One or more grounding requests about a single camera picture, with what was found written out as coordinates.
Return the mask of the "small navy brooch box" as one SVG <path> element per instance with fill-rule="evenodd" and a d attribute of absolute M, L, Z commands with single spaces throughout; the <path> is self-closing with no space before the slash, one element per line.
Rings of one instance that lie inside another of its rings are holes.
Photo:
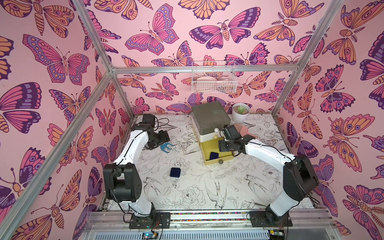
<path fill-rule="evenodd" d="M 209 160 L 216 160 L 219 158 L 219 154 L 216 153 L 216 152 L 210 152 L 210 157 L 209 157 Z"/>

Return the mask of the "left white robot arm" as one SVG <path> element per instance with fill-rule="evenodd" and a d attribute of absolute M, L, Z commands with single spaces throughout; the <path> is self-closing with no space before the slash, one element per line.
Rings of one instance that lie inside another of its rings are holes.
<path fill-rule="evenodd" d="M 142 121 L 132 126 L 123 151 L 103 169 L 106 198 L 117 203 L 121 210 L 122 204 L 128 204 L 137 217 L 150 216 L 154 207 L 142 196 L 143 185 L 136 163 L 143 149 L 153 150 L 170 140 L 167 131 L 156 131 L 157 123 L 154 115 L 143 115 Z"/>

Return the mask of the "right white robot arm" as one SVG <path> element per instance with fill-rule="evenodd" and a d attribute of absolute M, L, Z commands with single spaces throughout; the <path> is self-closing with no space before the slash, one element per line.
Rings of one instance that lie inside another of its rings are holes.
<path fill-rule="evenodd" d="M 254 136 L 242 136 L 234 125 L 225 126 L 222 132 L 220 152 L 256 157 L 283 174 L 283 191 L 266 207 L 266 214 L 271 217 L 281 218 L 318 187 L 319 179 L 306 155 L 284 153 Z"/>

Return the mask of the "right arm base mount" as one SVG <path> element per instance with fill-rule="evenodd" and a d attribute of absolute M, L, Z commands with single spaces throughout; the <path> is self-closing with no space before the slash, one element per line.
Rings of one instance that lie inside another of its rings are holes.
<path fill-rule="evenodd" d="M 275 213 L 267 208 L 266 210 L 254 210 L 249 212 L 248 216 L 252 227 L 292 227 L 293 223 L 288 213 L 285 213 L 281 217 L 275 215 Z"/>

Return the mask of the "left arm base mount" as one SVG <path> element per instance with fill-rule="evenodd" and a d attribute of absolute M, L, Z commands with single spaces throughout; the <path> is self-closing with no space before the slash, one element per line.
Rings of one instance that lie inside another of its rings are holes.
<path fill-rule="evenodd" d="M 169 229 L 171 223 L 170 212 L 154 211 L 145 217 L 132 215 L 129 229 Z"/>

